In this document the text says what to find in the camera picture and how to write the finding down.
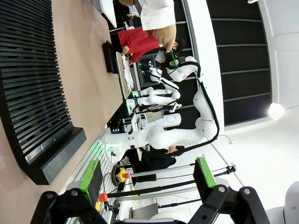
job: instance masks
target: person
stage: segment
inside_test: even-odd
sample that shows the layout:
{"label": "person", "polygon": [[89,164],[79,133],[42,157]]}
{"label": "person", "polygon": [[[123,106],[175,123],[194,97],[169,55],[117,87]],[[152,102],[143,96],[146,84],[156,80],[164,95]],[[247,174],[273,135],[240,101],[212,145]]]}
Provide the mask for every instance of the person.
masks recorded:
{"label": "person", "polygon": [[[133,0],[119,2],[125,6],[134,4]],[[177,34],[173,0],[144,0],[140,18],[143,30],[154,30],[159,44],[171,50]]]}
{"label": "person", "polygon": [[[166,149],[154,149],[150,147],[151,153],[156,154],[169,154],[173,152],[177,152],[179,150],[184,149],[184,146],[170,146],[168,150]],[[139,161],[137,150],[128,149],[123,158],[128,157],[129,162],[131,163],[134,172],[140,173],[145,171],[152,171],[157,169],[166,169],[169,166],[176,163],[176,158],[174,156],[165,157],[165,158],[158,158],[154,157],[148,153],[142,153],[141,161]]]}
{"label": "person", "polygon": [[[129,64],[135,63],[143,54],[159,48],[159,41],[155,38],[150,38],[147,31],[142,28],[129,29],[118,32],[119,43],[113,42],[116,51],[122,51],[124,54],[132,54]],[[185,40],[176,38],[172,45],[172,50],[180,52],[185,47]]]}

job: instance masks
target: bright light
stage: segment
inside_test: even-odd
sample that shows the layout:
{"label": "bright light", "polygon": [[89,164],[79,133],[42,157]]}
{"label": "bright light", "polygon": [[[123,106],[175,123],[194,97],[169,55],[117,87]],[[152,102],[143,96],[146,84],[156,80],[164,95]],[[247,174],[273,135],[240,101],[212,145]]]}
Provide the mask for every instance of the bright light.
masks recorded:
{"label": "bright light", "polygon": [[269,108],[269,115],[272,117],[273,120],[278,120],[283,116],[285,109],[282,105],[271,103]]}

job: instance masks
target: bolt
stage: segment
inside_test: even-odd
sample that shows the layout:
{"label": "bolt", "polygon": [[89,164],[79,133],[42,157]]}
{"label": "bolt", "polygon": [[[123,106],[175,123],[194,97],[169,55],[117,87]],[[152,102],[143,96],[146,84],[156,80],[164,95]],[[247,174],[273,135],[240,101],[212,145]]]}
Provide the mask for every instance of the bolt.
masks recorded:
{"label": "bolt", "polygon": [[245,190],[244,190],[244,193],[245,193],[246,195],[249,195],[249,194],[250,194],[250,190],[249,190],[249,189],[245,189]]}
{"label": "bolt", "polygon": [[48,199],[51,199],[51,198],[53,198],[54,197],[54,195],[52,195],[52,194],[47,194],[47,198]]}
{"label": "bolt", "polygon": [[73,196],[77,196],[77,195],[78,195],[78,192],[75,191],[75,190],[72,190],[72,191],[71,191],[71,195],[73,195]]}
{"label": "bolt", "polygon": [[218,190],[219,190],[220,192],[224,192],[224,191],[225,191],[224,187],[219,187]]}

